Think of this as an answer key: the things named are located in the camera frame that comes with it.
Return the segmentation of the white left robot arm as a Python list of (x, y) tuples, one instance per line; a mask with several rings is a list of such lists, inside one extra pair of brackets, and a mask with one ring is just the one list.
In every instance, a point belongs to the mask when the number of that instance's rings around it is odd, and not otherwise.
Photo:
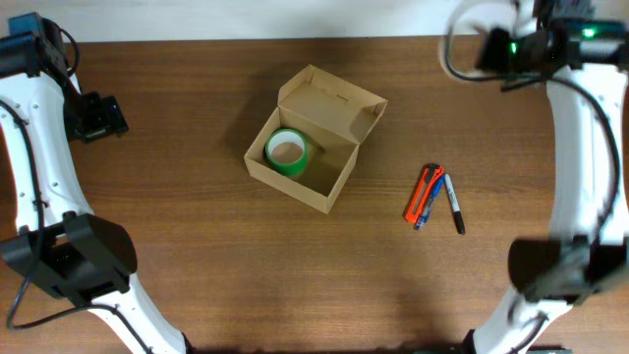
[(117, 100), (82, 92), (74, 39), (37, 13), (13, 17), (1, 40), (1, 131), (17, 193), (16, 235), (4, 262), (29, 287), (90, 312), (134, 353), (190, 353), (193, 345), (153, 304), (126, 229), (90, 207), (70, 152), (129, 129)]

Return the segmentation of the green tape roll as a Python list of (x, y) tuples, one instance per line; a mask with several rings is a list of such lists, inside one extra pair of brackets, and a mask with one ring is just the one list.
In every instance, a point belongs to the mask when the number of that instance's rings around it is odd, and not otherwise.
[(264, 152), (272, 168), (284, 176), (295, 176), (305, 171), (308, 144), (301, 132), (279, 129), (267, 139)]

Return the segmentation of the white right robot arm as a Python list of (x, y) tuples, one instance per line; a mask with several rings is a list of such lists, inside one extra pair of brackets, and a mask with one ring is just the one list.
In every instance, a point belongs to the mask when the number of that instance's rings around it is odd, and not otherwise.
[(555, 191), (544, 239), (509, 249), (510, 287), (470, 331), (468, 353), (524, 353), (558, 317), (628, 279), (622, 108), (628, 30), (590, 1), (538, 1), (532, 23), (493, 29), (477, 68), (510, 89), (542, 84), (554, 124)]

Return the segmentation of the brown cardboard box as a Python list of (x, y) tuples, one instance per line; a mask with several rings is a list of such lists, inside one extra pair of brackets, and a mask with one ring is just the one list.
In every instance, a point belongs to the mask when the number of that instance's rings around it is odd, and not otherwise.
[[(313, 65), (284, 84), (276, 107), (244, 155), (249, 174), (321, 212), (329, 213), (351, 174), (361, 144), (388, 101)], [(308, 144), (304, 172), (284, 176), (264, 152), (279, 129), (302, 133)]]

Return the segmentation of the white masking tape roll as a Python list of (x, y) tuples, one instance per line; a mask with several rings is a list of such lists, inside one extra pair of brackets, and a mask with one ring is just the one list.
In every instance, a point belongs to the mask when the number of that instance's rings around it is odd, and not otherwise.
[[(480, 10), (485, 7), (496, 5), (506, 8), (506, 18), (500, 19), (497, 15), (482, 15)], [(517, 19), (520, 15), (520, 1), (493, 1), (493, 0), (471, 0), (459, 3), (449, 15), (445, 34), (440, 40), (438, 49), (438, 59), (444, 73), (452, 80), (467, 83), (488, 83), (488, 82), (514, 82), (521, 79), (518, 74), (491, 74), (480, 69), (472, 69), (464, 72), (456, 68), (452, 50), (455, 38), (466, 32), (488, 36), (494, 28), (507, 30), (511, 34), (517, 28)]]

